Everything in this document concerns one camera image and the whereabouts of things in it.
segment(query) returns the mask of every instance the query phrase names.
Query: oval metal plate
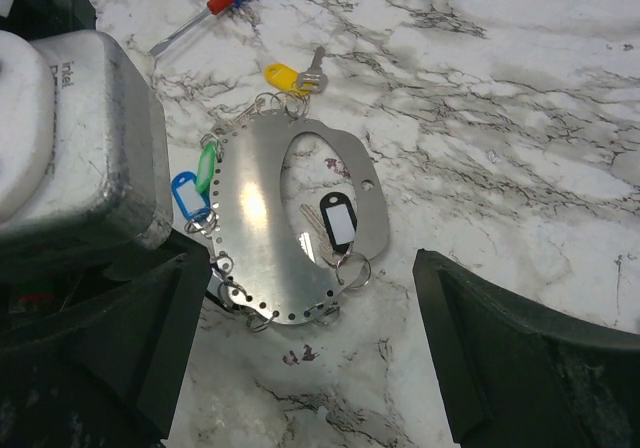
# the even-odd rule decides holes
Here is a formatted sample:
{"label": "oval metal plate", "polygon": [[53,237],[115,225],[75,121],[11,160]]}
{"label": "oval metal plate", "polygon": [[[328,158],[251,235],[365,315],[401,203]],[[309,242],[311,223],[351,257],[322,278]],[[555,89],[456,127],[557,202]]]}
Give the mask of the oval metal plate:
{"label": "oval metal plate", "polygon": [[292,120],[286,114],[254,117],[246,128],[224,136],[224,159],[218,164],[211,202],[219,214],[219,231],[212,237],[218,253],[234,262],[230,288],[238,305],[256,310],[283,324],[306,323],[329,307],[353,283],[362,264],[347,263],[345,280],[313,263],[293,236],[280,198],[280,172],[287,149],[297,136],[323,138],[349,170],[356,193],[358,228],[354,251],[369,260],[380,254],[389,238],[387,207],[380,182],[360,140],[315,120]]}

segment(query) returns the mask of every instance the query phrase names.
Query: yellow key tag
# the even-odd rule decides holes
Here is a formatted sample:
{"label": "yellow key tag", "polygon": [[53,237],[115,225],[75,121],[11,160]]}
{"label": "yellow key tag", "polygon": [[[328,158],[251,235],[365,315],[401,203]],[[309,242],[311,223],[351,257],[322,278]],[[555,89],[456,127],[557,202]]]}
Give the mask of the yellow key tag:
{"label": "yellow key tag", "polygon": [[309,94],[308,91],[300,90],[296,86],[298,72],[282,63],[267,66],[267,69],[264,70],[264,77],[270,85],[275,86],[280,91],[295,91],[301,95]]}

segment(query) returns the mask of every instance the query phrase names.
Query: screwdriver shaft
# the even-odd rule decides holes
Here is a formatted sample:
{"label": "screwdriver shaft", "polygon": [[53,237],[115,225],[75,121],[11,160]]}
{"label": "screwdriver shaft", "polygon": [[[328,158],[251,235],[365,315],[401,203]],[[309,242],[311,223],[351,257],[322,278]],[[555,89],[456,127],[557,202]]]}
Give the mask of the screwdriver shaft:
{"label": "screwdriver shaft", "polygon": [[201,13],[199,13],[198,15],[190,19],[183,26],[178,28],[175,32],[173,32],[167,38],[165,38],[160,43],[158,43],[153,48],[151,48],[151,50],[149,50],[149,54],[151,54],[152,56],[158,56],[160,53],[166,50],[174,41],[176,41],[178,38],[180,38],[182,35],[184,35],[187,31],[189,31],[191,28],[196,26],[198,23],[200,23],[210,14],[211,14],[211,11],[209,10],[209,8],[206,8]]}

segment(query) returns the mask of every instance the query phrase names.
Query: key ring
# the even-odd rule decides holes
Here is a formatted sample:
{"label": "key ring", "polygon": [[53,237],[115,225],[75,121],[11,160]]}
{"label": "key ring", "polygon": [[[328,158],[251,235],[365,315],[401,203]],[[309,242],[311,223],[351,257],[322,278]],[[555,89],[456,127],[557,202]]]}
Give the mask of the key ring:
{"label": "key ring", "polygon": [[[220,260],[229,260],[229,263],[224,263],[222,267],[220,267]],[[211,263],[218,265],[218,271],[222,273],[225,277],[231,274],[231,272],[233,271],[233,267],[235,266],[235,263],[233,262],[233,258],[227,255],[225,251],[221,251],[220,254],[217,256],[212,256]]]}
{"label": "key ring", "polygon": [[232,293],[233,293],[233,296],[237,296],[237,295],[238,295],[238,293],[240,293],[240,292],[244,293],[244,296],[245,296],[245,297],[248,297],[248,296],[249,296],[249,294],[247,293],[247,290],[245,290],[245,289],[244,289],[244,288],[243,288],[239,283],[236,283],[236,282],[235,282],[235,281],[233,281],[232,279],[227,278],[227,279],[225,279],[225,280],[221,281],[221,282],[220,282],[220,284],[218,285],[218,289],[217,289],[217,292],[218,292],[218,299],[219,299],[219,300],[222,302],[222,304],[223,304],[223,305],[225,305],[225,307],[226,307],[226,308],[228,308],[228,309],[233,308],[233,305],[234,305],[234,304],[232,304],[232,305],[228,305],[228,304],[225,302],[225,299],[227,299],[227,298],[225,298],[224,296],[222,296],[222,287],[223,287],[223,286],[227,289],[227,298],[228,298],[229,300],[231,300],[231,296],[230,296],[230,294],[229,294],[229,288],[230,288],[230,287],[231,287],[231,288],[233,288],[233,292],[232,292]]}
{"label": "key ring", "polygon": [[333,325],[340,318],[340,305],[338,303],[332,304],[327,310],[322,313],[318,318],[313,320],[319,325]]}
{"label": "key ring", "polygon": [[270,97],[269,101],[269,109],[273,110],[273,100],[275,99],[278,102],[278,109],[282,109],[282,101],[278,98],[278,94],[271,93],[269,91],[263,91],[262,93],[258,93],[256,99],[254,100],[255,105],[257,106],[256,113],[258,115],[264,115],[262,108],[267,104],[266,101],[260,103],[262,101],[262,97]]}
{"label": "key ring", "polygon": [[214,210],[208,213],[200,213],[194,215],[184,225],[185,233],[195,235],[202,233],[206,238],[211,238],[211,232],[218,226],[218,215]]}
{"label": "key ring", "polygon": [[347,286],[345,289],[348,290],[355,290],[358,288],[364,288],[365,286],[367,286],[369,284],[369,281],[371,281],[371,275],[372,275],[372,269],[371,269],[371,262],[369,261],[369,259],[364,256],[362,253],[358,253],[357,251],[352,251],[352,246],[353,244],[349,245],[349,249],[347,250],[347,252],[344,254],[344,256],[342,256],[339,260],[338,263],[336,263],[335,266],[335,271],[336,271],[336,279],[338,280],[338,284],[340,286],[344,285],[344,280],[342,278],[340,278],[340,268],[342,266],[344,266],[344,264],[352,257],[356,257],[356,258],[360,258],[360,260],[363,262],[363,266],[364,267],[366,265],[367,267],[367,278],[365,279],[365,281],[359,285],[355,285],[355,284],[351,284],[349,286]]}
{"label": "key ring", "polygon": [[[247,322],[245,323],[245,326],[249,329],[251,333],[260,333],[261,331],[264,331],[267,328],[269,328],[269,323],[275,320],[278,316],[280,316],[280,312],[278,310],[274,311],[271,314],[271,318],[269,319],[264,318],[263,316],[257,314],[254,311],[253,313],[249,313],[249,315],[247,315]],[[253,320],[255,320],[258,317],[262,318],[265,321],[262,321],[260,324],[253,326]]]}
{"label": "key ring", "polygon": [[[294,120],[297,120],[298,118],[304,118],[305,116],[307,116],[308,113],[308,108],[309,108],[309,97],[302,95],[301,93],[298,93],[297,91],[285,91],[283,92],[285,95],[285,102],[284,102],[284,112],[289,115],[291,118],[293,118]],[[300,110],[299,106],[296,106],[296,110],[295,112],[292,112],[289,109],[289,104],[287,103],[288,100],[293,100],[294,103],[301,103],[302,105],[302,110]]]}
{"label": "key ring", "polygon": [[216,160],[218,161],[218,163],[221,163],[224,159],[224,146],[222,140],[215,133],[208,131],[200,139],[200,146],[204,150],[207,145],[211,143],[216,144]]}
{"label": "key ring", "polygon": [[[271,93],[268,91],[259,93],[258,96],[256,96],[256,99],[254,101],[254,103],[256,105],[259,104],[260,101],[262,101],[263,97],[269,97],[269,108],[274,111],[276,110],[276,108],[274,108],[274,100],[277,103],[277,110],[280,111],[284,111],[285,114],[287,114],[290,118],[297,120],[299,118],[303,118],[305,116],[307,116],[307,114],[309,113],[309,96],[308,95],[303,95],[301,93],[298,93],[296,91],[279,91],[277,93]],[[289,108],[288,102],[289,101],[293,101],[293,103],[295,103],[295,110],[293,108]],[[262,107],[259,107],[256,110],[256,113],[258,115],[263,115],[265,114],[262,111]]]}

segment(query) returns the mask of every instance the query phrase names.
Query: silver box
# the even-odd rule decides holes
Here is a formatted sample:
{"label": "silver box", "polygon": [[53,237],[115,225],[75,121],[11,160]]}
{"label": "silver box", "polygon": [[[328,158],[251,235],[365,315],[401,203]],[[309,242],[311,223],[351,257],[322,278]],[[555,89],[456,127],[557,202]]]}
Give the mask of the silver box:
{"label": "silver box", "polygon": [[81,31],[32,45],[56,80],[54,153],[0,224],[0,282],[152,250],[173,219],[164,112],[116,41]]}

